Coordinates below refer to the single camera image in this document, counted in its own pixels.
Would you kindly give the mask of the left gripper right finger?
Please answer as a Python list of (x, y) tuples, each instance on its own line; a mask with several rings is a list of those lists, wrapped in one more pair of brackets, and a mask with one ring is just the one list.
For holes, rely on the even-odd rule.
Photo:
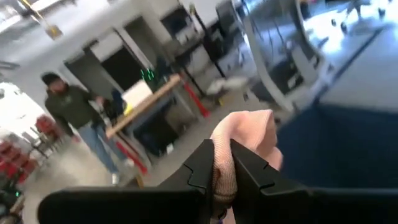
[(307, 187), (231, 141), (236, 224), (398, 224), (398, 190)]

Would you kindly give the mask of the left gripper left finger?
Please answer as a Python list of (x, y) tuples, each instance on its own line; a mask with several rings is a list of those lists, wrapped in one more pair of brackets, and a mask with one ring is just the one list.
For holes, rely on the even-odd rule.
[(46, 196), (40, 224), (210, 224), (214, 145), (204, 140), (155, 187), (74, 187)]

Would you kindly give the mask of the pink knit cloth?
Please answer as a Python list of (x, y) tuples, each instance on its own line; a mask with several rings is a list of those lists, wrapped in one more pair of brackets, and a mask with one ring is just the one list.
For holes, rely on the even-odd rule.
[(238, 187), (231, 140), (266, 160), (279, 170), (283, 154), (277, 148), (276, 125), (272, 110), (236, 111), (223, 118), (213, 130), (213, 214), (211, 224), (221, 224), (227, 216)]

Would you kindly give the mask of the navy white striped fabric bin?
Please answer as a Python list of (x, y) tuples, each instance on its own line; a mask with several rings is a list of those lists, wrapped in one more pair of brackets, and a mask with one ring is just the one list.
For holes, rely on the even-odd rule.
[(277, 132), (282, 173), (307, 186), (398, 188), (398, 113), (311, 106)]

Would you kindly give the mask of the wooden workbench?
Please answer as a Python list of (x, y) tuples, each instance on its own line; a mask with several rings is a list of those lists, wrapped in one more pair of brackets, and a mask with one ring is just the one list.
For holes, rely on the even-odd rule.
[(139, 159), (145, 159), (148, 152), (156, 157), (166, 153), (167, 147), (178, 139), (178, 134), (165, 118), (171, 102), (168, 98), (161, 98), (180, 81), (180, 75), (171, 75), (169, 81), (155, 93), (107, 126), (106, 137), (115, 140), (115, 143), (121, 141)]

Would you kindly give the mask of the white box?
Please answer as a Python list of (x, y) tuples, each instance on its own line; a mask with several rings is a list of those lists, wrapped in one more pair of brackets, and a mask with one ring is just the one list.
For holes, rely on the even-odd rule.
[(122, 94), (122, 98), (128, 106), (134, 108), (152, 94), (153, 92), (148, 84), (144, 80), (139, 80)]

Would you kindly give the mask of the person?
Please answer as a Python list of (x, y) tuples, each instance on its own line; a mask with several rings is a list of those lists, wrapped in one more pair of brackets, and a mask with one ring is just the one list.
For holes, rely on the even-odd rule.
[(106, 136), (105, 123), (100, 113), (91, 105), (94, 101), (101, 106), (107, 106), (109, 100), (80, 86), (70, 85), (53, 72), (44, 73), (41, 80), (47, 87), (44, 101), (47, 111), (65, 134), (86, 143), (111, 174), (111, 183), (118, 185), (120, 171), (106, 148), (110, 148), (126, 165), (131, 166), (134, 162), (117, 147), (115, 140)]

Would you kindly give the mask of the red stacked chairs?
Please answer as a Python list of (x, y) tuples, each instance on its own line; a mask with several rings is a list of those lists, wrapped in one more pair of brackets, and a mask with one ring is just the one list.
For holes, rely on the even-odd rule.
[(22, 184), (59, 150), (63, 134), (49, 116), (43, 114), (25, 124), (16, 120), (15, 130), (0, 128), (0, 174)]

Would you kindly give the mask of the large black screen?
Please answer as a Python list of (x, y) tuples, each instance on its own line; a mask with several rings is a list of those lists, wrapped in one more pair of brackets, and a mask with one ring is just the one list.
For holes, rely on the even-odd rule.
[(141, 64), (125, 47), (121, 47), (101, 64), (111, 78), (124, 91), (128, 90), (142, 78)]

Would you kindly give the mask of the grey white office chair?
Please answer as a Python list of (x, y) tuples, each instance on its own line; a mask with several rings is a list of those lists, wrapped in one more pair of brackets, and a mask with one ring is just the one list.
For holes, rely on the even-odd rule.
[(294, 112), (312, 101), (330, 66), (305, 30), (300, 0), (242, 0), (243, 28), (261, 87), (257, 97)]

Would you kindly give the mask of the red post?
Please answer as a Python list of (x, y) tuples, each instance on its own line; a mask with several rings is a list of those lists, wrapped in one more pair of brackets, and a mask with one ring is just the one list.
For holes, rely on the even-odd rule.
[(130, 160), (134, 162), (142, 174), (147, 174), (147, 167), (136, 154), (133, 154), (121, 141), (116, 141), (116, 145)]
[(194, 91), (190, 88), (190, 85), (188, 83), (183, 84), (184, 89), (186, 92), (189, 94), (190, 98), (194, 101), (196, 104), (197, 108), (199, 109), (201, 115), (206, 118), (207, 116), (210, 115), (210, 112), (203, 106), (201, 103), (200, 99), (197, 97), (197, 95), (194, 93)]

